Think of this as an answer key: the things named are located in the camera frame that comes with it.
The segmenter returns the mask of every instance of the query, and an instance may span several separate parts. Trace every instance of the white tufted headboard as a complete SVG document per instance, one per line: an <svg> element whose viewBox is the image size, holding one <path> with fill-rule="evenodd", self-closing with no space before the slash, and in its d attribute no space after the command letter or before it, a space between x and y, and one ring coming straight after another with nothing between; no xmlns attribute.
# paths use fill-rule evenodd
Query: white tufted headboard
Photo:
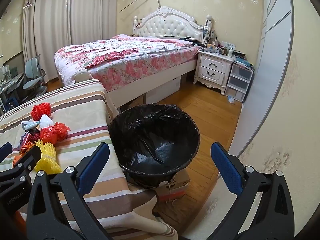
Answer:
<svg viewBox="0 0 320 240"><path fill-rule="evenodd" d="M210 15L207 15L207 21L211 26ZM188 36L200 41L203 40L202 25L196 24L193 17L167 6L162 6L143 18L139 25L137 23L138 17L135 16L133 34L138 34L141 37L175 36L185 38Z"/></svg>

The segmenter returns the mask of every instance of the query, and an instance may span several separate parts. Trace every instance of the pink floral comforter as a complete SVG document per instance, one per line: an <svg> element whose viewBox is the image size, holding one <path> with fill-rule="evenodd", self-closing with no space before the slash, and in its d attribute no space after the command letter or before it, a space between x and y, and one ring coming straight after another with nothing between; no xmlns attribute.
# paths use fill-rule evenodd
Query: pink floral comforter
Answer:
<svg viewBox="0 0 320 240"><path fill-rule="evenodd" d="M74 84L76 72L85 68L109 92L191 60L198 51L199 47L188 41L121 34L110 40L61 48L54 60L65 86Z"/></svg>

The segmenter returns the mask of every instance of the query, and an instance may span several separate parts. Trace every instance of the blue gripper pad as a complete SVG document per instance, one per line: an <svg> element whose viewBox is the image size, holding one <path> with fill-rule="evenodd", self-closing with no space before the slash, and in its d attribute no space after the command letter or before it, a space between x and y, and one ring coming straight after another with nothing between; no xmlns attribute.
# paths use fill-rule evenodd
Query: blue gripper pad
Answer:
<svg viewBox="0 0 320 240"><path fill-rule="evenodd" d="M11 143L6 143L0 148L0 162L2 162L10 153L12 153Z"/></svg>
<svg viewBox="0 0 320 240"><path fill-rule="evenodd" d="M239 197L243 190L241 176L227 155L228 153L220 143L215 142L212 144L211 158L214 164L217 166L229 191Z"/></svg>
<svg viewBox="0 0 320 240"><path fill-rule="evenodd" d="M108 144L101 143L91 156L85 157L90 158L91 160L78 177L78 193L81 196L91 192L102 169L106 165L109 156L110 149Z"/></svg>

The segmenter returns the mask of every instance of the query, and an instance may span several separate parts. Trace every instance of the striped bedsheet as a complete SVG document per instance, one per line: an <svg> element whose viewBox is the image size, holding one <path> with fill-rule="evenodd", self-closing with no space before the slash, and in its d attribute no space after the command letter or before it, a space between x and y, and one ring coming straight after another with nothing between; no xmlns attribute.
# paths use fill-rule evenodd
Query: striped bedsheet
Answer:
<svg viewBox="0 0 320 240"><path fill-rule="evenodd" d="M117 114L106 90L98 80L89 80L64 87L27 102L0 117L0 146L10 142L13 152L0 163L0 171L12 168L12 161L19 152L20 137L24 134L21 121L31 119L35 104L48 102L52 106L53 122L70 127L67 138L58 142L57 162L62 170L76 166L83 157L91 155L105 142L110 148L110 158L103 168L92 191L84 196L89 208L99 222L117 239L178 239L177 232L152 215L156 204L155 193L128 184L119 166L108 124ZM33 180L36 173L30 173ZM63 194L60 202L72 228L79 230ZM20 212L26 217L27 205Z"/></svg>

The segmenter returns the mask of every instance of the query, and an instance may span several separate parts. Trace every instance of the wall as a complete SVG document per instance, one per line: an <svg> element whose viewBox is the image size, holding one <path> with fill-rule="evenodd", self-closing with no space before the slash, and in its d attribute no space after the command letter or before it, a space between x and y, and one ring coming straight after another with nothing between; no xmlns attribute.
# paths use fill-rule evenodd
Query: wall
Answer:
<svg viewBox="0 0 320 240"><path fill-rule="evenodd" d="M244 165L273 173L282 170L291 193L295 234L310 219L320 199L320 148L317 42L320 17L309 0L293 0L294 38L288 69L279 95L261 129L240 156ZM308 44L308 52L301 50ZM223 179L218 179L208 201L184 236L206 239L235 200ZM258 201L254 202L248 228Z"/></svg>
<svg viewBox="0 0 320 240"><path fill-rule="evenodd" d="M0 20L3 62L22 51L22 7L24 0L12 0Z"/></svg>
<svg viewBox="0 0 320 240"><path fill-rule="evenodd" d="M133 17L144 16L158 8L157 0L139 0L127 9L122 8L134 0L118 0L117 33L132 33ZM169 6L195 17L198 24L205 23L210 14L213 27L220 41L236 45L247 54L248 60L256 63L263 17L263 0L160 0Z"/></svg>
<svg viewBox="0 0 320 240"><path fill-rule="evenodd" d="M23 58L23 52L18 53L17 55L10 58L8 61L4 62L4 65L9 65L10 69L17 67L18 74L24 72L25 63Z"/></svg>

